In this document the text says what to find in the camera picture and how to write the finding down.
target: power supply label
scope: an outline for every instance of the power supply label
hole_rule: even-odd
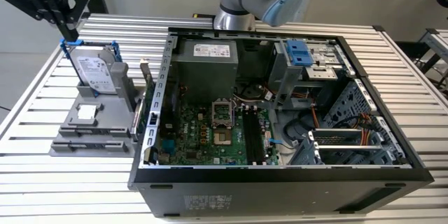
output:
[[[230,58],[230,46],[196,44],[193,56]]]

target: blue plastic clip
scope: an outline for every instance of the blue plastic clip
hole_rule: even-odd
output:
[[[82,86],[85,86],[85,84],[84,84],[84,82],[82,82],[82,79],[81,79],[81,76],[80,76],[80,74],[78,74],[78,72],[77,72],[77,69],[76,69],[76,67],[74,67],[74,64],[73,64],[73,61],[72,61],[72,57],[70,57],[70,53],[69,53],[68,50],[66,50],[66,45],[69,45],[69,46],[78,46],[78,45],[81,45],[81,44],[84,44],[84,41],[80,40],[80,39],[76,40],[74,42],[66,42],[65,39],[61,39],[61,40],[60,40],[60,47],[61,47],[61,49],[62,49],[62,52],[64,52],[64,54],[65,54],[66,59],[68,59],[69,62],[72,63],[72,67],[73,67],[73,69],[74,69],[76,76],[77,76],[77,78],[78,78],[78,82],[81,83]]]
[[[121,53],[120,53],[120,46],[118,46],[118,43],[114,40],[112,41],[110,46],[113,47],[113,50],[114,50],[114,60],[117,62],[122,62]]]
[[[274,144],[282,144],[281,140],[274,140],[273,138],[269,138],[269,142]]]
[[[290,57],[290,63],[294,66],[309,67],[314,63],[305,42],[300,40],[286,40],[286,52]]]

